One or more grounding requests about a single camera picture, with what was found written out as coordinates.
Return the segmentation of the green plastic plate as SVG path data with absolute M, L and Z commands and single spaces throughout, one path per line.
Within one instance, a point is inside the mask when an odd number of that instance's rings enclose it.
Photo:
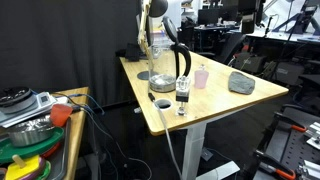
M 37 144 L 15 147 L 9 138 L 0 142 L 0 163 L 10 163 L 13 161 L 13 155 L 19 155 L 22 159 L 32 157 L 34 155 L 41 155 L 52 148 L 64 137 L 64 129 L 56 127 L 53 131 L 53 135 Z

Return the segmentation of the wooden desk lamp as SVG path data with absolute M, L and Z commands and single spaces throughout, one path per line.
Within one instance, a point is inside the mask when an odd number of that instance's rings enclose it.
M 140 25 L 138 31 L 138 44 L 141 51 L 146 55 L 148 60 L 148 70 L 152 70 L 152 49 L 150 48 L 150 23 L 149 18 L 158 18 L 166 13 L 168 9 L 167 0 L 142 0 L 140 15 Z

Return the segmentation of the steel bowl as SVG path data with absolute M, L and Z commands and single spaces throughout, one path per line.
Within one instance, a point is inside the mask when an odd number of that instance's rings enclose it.
M 36 119 L 10 127 L 8 135 L 15 147 L 26 147 L 50 138 L 54 128 L 50 120 Z

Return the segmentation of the pink plastic cup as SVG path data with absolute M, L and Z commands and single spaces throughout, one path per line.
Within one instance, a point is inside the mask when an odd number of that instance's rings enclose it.
M 206 70 L 204 65 L 200 65 L 199 68 L 194 72 L 195 87 L 197 89 L 204 89 L 206 87 L 209 72 Z

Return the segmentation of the orange plastic cup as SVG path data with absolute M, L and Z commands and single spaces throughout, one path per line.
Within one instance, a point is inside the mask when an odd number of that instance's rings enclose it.
M 50 119 L 55 126 L 63 127 L 73 109 L 70 106 L 63 104 L 55 104 L 50 113 Z

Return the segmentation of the grey towel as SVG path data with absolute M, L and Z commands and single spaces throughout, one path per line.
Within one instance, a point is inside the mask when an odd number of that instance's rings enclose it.
M 228 89 L 232 92 L 250 95 L 255 89 L 255 80 L 240 72 L 232 72 L 228 79 Z

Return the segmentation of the yellow toy block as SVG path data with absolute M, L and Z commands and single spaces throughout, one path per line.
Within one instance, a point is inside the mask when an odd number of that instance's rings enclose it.
M 8 166 L 5 180 L 21 180 L 26 177 L 38 175 L 40 170 L 40 156 L 21 158 L 19 155 L 12 156 L 13 163 Z

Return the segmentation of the orange handled clamp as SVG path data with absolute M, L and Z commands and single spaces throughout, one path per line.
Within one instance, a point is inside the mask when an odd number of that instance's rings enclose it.
M 288 116 L 286 116 L 286 115 L 284 115 L 284 114 L 282 114 L 280 112 L 275 112 L 274 115 L 278 120 L 289 124 L 291 126 L 291 128 L 296 130 L 296 131 L 299 131 L 299 132 L 302 132 L 302 133 L 307 131 L 307 128 L 304 125 L 296 122 L 295 120 L 289 118 Z

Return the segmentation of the glass pepper grinder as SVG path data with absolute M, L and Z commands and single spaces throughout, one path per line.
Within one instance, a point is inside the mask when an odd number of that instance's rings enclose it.
M 176 81 L 176 101 L 180 103 L 176 114 L 179 116 L 186 115 L 185 106 L 189 100 L 190 82 L 190 78 L 186 76 L 180 76 Z

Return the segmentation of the glass electric kettle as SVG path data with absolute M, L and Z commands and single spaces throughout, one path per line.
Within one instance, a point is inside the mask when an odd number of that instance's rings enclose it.
M 162 19 L 165 35 L 169 43 L 154 45 L 157 52 L 151 61 L 149 86 L 155 92 L 166 93 L 176 89 L 176 80 L 187 77 L 191 69 L 191 55 L 189 48 L 180 43 L 175 25 L 171 19 Z

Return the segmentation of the white kitchen scale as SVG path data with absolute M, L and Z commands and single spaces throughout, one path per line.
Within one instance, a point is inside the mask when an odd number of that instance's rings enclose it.
M 0 126 L 8 128 L 51 109 L 57 100 L 48 92 L 32 95 L 27 100 L 0 109 Z

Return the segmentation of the black perforated side table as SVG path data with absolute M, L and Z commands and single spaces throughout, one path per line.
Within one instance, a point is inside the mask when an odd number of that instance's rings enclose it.
M 271 132 L 253 152 L 257 159 L 253 180 L 320 180 L 320 119 L 294 110 L 280 113 L 304 125 L 307 131 L 296 131 L 274 115 Z

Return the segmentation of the grey metal tray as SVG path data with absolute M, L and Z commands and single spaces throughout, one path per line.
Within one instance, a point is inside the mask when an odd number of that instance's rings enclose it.
M 63 180 L 68 171 L 69 140 L 71 132 L 71 119 L 68 119 L 64 127 L 64 137 L 60 147 L 48 158 L 51 163 L 51 171 L 47 180 Z

